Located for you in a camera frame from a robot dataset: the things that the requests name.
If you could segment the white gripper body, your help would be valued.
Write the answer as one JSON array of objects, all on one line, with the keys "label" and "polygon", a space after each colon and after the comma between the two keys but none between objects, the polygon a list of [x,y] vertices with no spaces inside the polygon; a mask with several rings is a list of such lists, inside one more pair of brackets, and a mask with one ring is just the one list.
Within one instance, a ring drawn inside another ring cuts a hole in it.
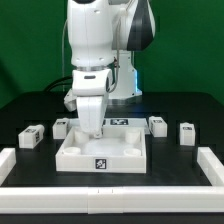
[{"label": "white gripper body", "polygon": [[101,132],[108,96],[78,97],[76,99],[81,130],[88,134]]}]

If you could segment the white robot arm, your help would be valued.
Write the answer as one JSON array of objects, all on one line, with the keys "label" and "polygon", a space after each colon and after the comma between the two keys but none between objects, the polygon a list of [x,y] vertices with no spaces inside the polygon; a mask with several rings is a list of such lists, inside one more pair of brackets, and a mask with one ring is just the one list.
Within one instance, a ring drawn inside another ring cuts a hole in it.
[{"label": "white robot arm", "polygon": [[98,135],[117,78],[109,67],[121,50],[141,51],[155,36],[149,0],[68,0],[72,92],[81,130]]}]

